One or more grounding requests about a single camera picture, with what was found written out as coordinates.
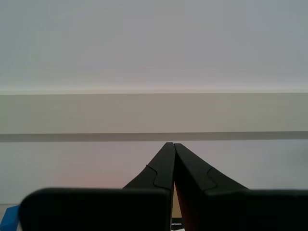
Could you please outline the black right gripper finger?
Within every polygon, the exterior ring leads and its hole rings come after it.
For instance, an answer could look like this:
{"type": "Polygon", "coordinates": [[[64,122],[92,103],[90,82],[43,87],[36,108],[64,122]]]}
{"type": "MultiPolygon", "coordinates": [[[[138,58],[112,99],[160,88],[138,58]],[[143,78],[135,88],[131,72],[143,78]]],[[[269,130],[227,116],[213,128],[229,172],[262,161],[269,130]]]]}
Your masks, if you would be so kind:
{"type": "Polygon", "coordinates": [[[184,145],[175,145],[174,179],[187,231],[306,231],[306,190],[252,190],[184,145]]]}
{"type": "Polygon", "coordinates": [[[175,145],[166,143],[121,189],[45,188],[23,199],[25,231],[168,231],[171,229],[175,145]]]}

